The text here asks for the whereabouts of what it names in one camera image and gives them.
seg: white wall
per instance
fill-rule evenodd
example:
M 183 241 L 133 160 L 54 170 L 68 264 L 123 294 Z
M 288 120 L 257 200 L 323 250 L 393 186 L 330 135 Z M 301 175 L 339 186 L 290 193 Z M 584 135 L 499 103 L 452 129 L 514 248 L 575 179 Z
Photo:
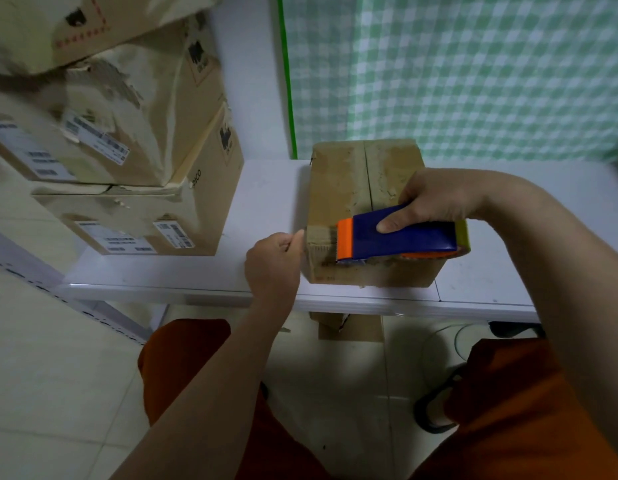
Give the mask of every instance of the white wall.
M 245 159 L 289 159 L 291 139 L 276 0 L 223 0 L 210 24 Z

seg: hand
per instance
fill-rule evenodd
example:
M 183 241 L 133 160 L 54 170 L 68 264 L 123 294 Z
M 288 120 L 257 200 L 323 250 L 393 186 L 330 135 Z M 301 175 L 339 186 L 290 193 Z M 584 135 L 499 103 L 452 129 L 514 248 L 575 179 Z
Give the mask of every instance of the hand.
M 411 204 L 385 217 L 377 230 L 388 233 L 420 222 L 485 219 L 490 201 L 520 182 L 528 183 L 498 171 L 423 168 L 400 194 L 399 203 Z
M 247 252 L 244 275 L 253 301 L 288 306 L 291 310 L 300 285 L 300 261 L 305 249 L 305 231 L 278 232 L 256 242 Z

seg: red dashed line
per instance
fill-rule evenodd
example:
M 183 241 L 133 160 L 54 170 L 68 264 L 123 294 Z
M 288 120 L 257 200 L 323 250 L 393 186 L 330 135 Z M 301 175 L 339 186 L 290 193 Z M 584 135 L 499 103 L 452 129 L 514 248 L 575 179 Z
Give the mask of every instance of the red dashed line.
M 111 27 L 107 26 L 107 19 L 104 17 L 104 15 L 102 14 L 102 10 L 100 9 L 98 2 L 96 0 L 90 0 L 92 5 L 94 6 L 94 8 L 96 8 L 96 13 L 98 14 L 98 16 L 100 17 L 100 22 L 102 23 L 102 26 L 96 29 L 90 29 L 87 30 L 86 32 L 80 32 L 76 35 L 74 35 L 71 39 L 69 38 L 65 38 L 64 40 L 56 40 L 56 47 L 57 48 L 63 48 L 65 45 L 69 45 L 71 43 L 75 43 L 80 41 L 83 41 L 86 38 L 91 38 L 91 36 L 96 36 L 99 33 L 104 33 L 105 31 L 111 30 Z

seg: shelf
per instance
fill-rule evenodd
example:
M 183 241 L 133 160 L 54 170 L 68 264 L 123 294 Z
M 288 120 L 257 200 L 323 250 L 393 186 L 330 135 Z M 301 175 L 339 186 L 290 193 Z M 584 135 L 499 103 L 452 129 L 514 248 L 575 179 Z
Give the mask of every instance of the shelf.
M 618 168 L 593 162 L 427 162 L 506 171 L 537 183 L 618 250 Z M 88 248 L 65 276 L 82 299 L 247 306 L 246 251 L 273 232 L 306 224 L 308 161 L 247 160 L 216 256 L 101 256 Z M 303 275 L 296 308 L 475 319 L 537 320 L 506 248 L 485 223 L 469 222 L 472 252 L 449 260 L 426 289 L 312 285 Z

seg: green curtain edge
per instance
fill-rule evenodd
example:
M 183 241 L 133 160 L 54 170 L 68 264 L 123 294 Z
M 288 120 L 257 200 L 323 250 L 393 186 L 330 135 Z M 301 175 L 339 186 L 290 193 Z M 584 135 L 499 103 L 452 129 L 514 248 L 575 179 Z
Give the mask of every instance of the green curtain edge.
M 287 81 L 287 101 L 289 103 L 289 133 L 291 134 L 292 160 L 298 159 L 298 146 L 296 144 L 296 125 L 294 124 L 294 106 L 291 103 L 291 75 L 289 74 L 289 49 L 287 48 L 287 28 L 285 27 L 285 10 L 282 0 L 278 0 L 278 19 L 280 21 L 280 41 L 282 43 L 282 60 L 285 66 L 285 79 Z

